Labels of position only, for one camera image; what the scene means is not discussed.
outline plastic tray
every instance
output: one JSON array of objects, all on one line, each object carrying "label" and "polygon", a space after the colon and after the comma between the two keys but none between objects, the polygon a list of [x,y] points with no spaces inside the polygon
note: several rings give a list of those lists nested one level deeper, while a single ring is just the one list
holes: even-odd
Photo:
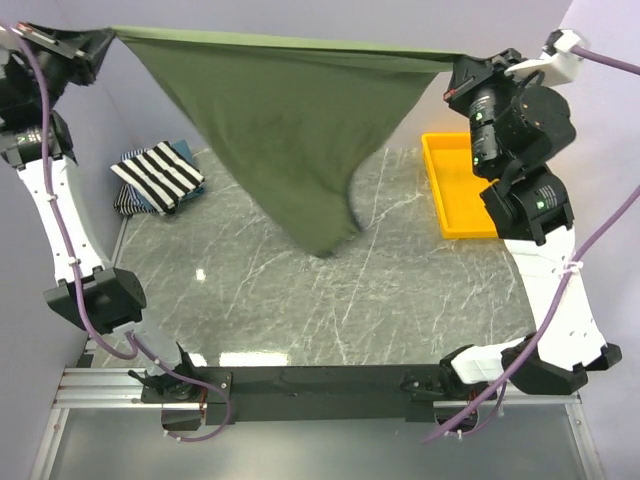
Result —
[{"label": "plastic tray", "polygon": [[496,228],[480,192],[489,182],[471,170],[468,133],[426,133],[424,161],[444,238],[492,238]]}]

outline blue cloth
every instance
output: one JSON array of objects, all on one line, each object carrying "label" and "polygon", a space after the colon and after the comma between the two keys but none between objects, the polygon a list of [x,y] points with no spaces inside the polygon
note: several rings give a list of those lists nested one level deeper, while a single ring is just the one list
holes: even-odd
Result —
[{"label": "blue cloth", "polygon": [[[191,153],[191,149],[189,145],[187,145],[186,140],[180,140],[178,142],[172,143],[171,146],[176,150],[182,157],[189,163],[190,165],[195,164],[195,160],[193,159],[193,154]],[[138,150],[133,150],[131,152],[123,153],[121,156],[121,160],[128,160],[130,158],[135,157],[136,155],[140,155],[142,152],[145,152],[146,148],[140,148]],[[141,209],[143,209],[146,213],[154,213],[156,212],[155,208],[151,206],[151,204],[144,198],[142,195],[138,193],[138,191],[132,185],[125,185],[125,188],[128,190],[129,196],[131,197],[131,201]],[[197,196],[200,196],[204,193],[204,186],[200,186],[196,188],[193,192],[186,195],[182,201],[186,201]]]}]

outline tabletop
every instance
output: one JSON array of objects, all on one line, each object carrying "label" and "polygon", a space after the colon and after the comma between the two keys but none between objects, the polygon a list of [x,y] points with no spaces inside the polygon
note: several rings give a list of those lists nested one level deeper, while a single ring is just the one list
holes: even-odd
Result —
[{"label": "tabletop", "polygon": [[[175,215],[129,219],[117,266],[145,314],[199,365],[433,363],[535,325],[498,239],[445,240],[419,149],[383,149],[356,172],[363,234],[328,259],[303,252],[226,172],[197,155],[206,193]],[[94,366],[130,366],[98,352]]]}]

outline striped cloth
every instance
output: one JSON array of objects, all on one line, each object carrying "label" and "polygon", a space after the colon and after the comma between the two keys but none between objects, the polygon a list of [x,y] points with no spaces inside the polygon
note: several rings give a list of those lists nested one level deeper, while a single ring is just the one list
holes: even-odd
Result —
[{"label": "striped cloth", "polygon": [[200,171],[169,142],[130,152],[126,157],[111,167],[126,182],[114,204],[124,215],[149,211],[149,205],[161,215],[173,213],[178,203],[201,189],[204,182]]}]

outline green cloth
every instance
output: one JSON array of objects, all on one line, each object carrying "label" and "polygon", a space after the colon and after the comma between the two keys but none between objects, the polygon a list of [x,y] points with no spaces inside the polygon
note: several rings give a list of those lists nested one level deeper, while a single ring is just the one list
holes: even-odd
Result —
[{"label": "green cloth", "polygon": [[349,202],[353,173],[458,55],[356,42],[113,28],[238,184],[318,256],[359,231]]}]

